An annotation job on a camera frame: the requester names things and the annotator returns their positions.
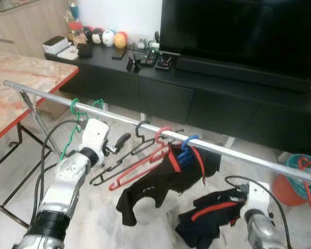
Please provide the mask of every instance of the black garment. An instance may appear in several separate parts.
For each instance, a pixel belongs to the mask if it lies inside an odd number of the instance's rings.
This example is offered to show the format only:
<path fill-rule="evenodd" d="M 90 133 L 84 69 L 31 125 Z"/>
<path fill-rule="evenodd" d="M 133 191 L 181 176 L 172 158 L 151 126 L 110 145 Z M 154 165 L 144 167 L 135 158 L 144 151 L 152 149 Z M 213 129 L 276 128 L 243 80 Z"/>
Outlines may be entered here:
<path fill-rule="evenodd" d="M 219 154 L 192 147 L 191 149 L 194 152 L 194 159 L 191 164 L 181 169 L 176 158 L 182 150 L 180 146 L 170 144 L 169 153 L 159 166 L 123 191 L 116 209 L 122 213 L 124 225 L 136 225 L 133 207 L 141 198 L 152 197 L 155 206 L 159 208 L 170 189 L 182 193 L 201 177 L 204 181 L 205 176 L 212 176 L 219 170 L 221 160 Z"/>
<path fill-rule="evenodd" d="M 188 246 L 208 249 L 213 239 L 220 235 L 219 226 L 229 222 L 234 226 L 246 198 L 244 192 L 233 188 L 194 200 L 193 205 L 196 208 L 179 215 L 180 223 L 175 231 Z"/>

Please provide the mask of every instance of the clothes rail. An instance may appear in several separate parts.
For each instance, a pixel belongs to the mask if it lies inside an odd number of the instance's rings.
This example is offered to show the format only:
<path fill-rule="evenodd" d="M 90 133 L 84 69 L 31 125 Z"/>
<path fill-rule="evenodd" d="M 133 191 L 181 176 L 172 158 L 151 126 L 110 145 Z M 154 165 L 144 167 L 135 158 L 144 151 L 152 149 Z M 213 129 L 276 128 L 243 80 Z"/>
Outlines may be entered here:
<path fill-rule="evenodd" d="M 72 100 L 69 100 L 69 99 L 66 99 L 66 98 L 63 98 L 60 96 L 56 96 L 56 95 L 51 94 L 51 93 L 45 93 L 45 92 L 27 87 L 27 86 L 22 85 L 22 84 L 10 82 L 8 80 L 4 81 L 4 85 L 12 87 L 12 88 L 14 88 L 20 92 L 31 93 L 31 94 L 34 94 L 36 96 L 40 96 L 40 97 L 45 98 L 47 100 L 51 100 L 53 102 L 60 103 L 60 104 L 66 105 L 66 106 L 70 106 L 72 103 Z M 138 125 L 138 123 L 139 123 L 139 121 L 137 121 L 137 120 L 127 118 L 127 117 L 124 117 L 121 115 L 117 115 L 117 114 L 114 114 L 114 113 L 111 113 L 111 112 L 108 112 L 105 110 L 98 109 L 96 107 L 92 107 L 90 105 L 85 105 L 85 104 L 79 103 L 79 102 L 77 102 L 75 104 L 75 108 L 82 110 L 84 112 L 95 114 L 95 115 L 100 115 L 100 116 L 112 118 L 115 120 L 120 120 L 124 123 L 128 123 L 128 124 L 131 124 L 134 126 Z M 154 133 L 158 132 L 160 129 L 156 126 L 152 126 L 149 124 L 143 124 L 140 127 L 142 129 L 149 130 L 149 131 L 152 131 Z M 175 140 L 178 140 L 178 141 L 185 141 L 188 138 L 185 135 L 182 135 L 182 134 L 179 134 L 176 132 L 172 132 L 172 131 L 164 131 L 164 132 L 162 132 L 161 135 L 168 136 L 168 137 L 175 139 Z M 310 173 L 306 173 L 306 172 L 302 172 L 302 171 L 297 170 L 297 169 L 286 167 L 286 166 L 281 165 L 279 163 L 274 163 L 274 162 L 270 162 L 267 160 L 263 160 L 263 159 L 260 159 L 258 157 L 250 156 L 248 154 L 244 154 L 244 153 L 232 150 L 232 149 L 224 148 L 222 146 L 211 144 L 211 143 L 208 143 L 208 142 L 205 142 L 202 140 L 196 140 L 196 139 L 191 140 L 188 142 L 188 145 L 195 146 L 195 147 L 201 148 L 201 149 L 205 149 L 207 151 L 219 153 L 221 155 L 226 155 L 226 156 L 229 156 L 229 157 L 232 157 L 235 159 L 240 159 L 240 160 L 243 160 L 246 162 L 251 162 L 251 163 L 257 164 L 259 166 L 262 166 L 264 168 L 267 168 L 271 171 L 274 171 L 274 172 L 277 172 L 277 173 L 280 173 L 280 174 L 283 174 L 286 176 L 298 178 L 298 179 L 301 179 L 301 180 L 304 180 L 304 181 L 311 183 L 311 174 Z"/>

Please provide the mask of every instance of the white wall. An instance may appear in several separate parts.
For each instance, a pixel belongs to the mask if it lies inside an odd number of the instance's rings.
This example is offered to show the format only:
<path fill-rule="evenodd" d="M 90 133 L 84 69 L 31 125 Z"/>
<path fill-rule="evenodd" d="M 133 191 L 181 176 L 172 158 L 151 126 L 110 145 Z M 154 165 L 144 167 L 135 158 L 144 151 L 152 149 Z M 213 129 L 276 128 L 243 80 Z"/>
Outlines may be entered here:
<path fill-rule="evenodd" d="M 126 31 L 129 42 L 160 32 L 162 0 L 78 0 L 83 25 Z"/>

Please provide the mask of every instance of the marble table top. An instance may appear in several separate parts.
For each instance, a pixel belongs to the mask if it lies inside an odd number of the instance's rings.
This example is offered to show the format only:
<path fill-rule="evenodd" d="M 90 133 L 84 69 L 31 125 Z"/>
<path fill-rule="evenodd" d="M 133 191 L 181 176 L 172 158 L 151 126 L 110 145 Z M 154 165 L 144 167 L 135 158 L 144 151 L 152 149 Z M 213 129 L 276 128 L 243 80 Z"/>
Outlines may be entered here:
<path fill-rule="evenodd" d="M 29 113 L 19 94 L 3 85 L 4 80 L 55 92 L 77 73 L 74 65 L 0 52 L 0 138 Z"/>

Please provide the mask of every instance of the teal basket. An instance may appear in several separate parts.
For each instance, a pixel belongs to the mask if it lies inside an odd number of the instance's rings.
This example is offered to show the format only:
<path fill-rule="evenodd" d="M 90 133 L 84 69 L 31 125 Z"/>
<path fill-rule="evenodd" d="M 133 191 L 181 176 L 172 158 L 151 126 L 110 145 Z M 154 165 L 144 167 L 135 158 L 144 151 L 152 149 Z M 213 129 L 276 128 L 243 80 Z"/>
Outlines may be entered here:
<path fill-rule="evenodd" d="M 290 156 L 286 162 L 286 166 L 294 168 L 294 169 L 299 169 L 299 159 L 305 157 L 306 159 L 308 159 L 309 161 L 311 161 L 311 156 L 309 155 L 305 155 L 305 154 L 294 154 L 292 156 Z M 305 172 L 310 173 L 311 174 L 311 167 L 306 167 Z M 298 196 L 300 196 L 301 198 L 307 200 L 307 194 L 305 191 L 305 187 L 303 184 L 302 180 L 296 179 L 296 178 L 291 178 L 291 177 L 287 177 L 288 181 L 290 182 L 291 186 L 293 187 L 293 189 L 295 190 L 296 194 Z"/>

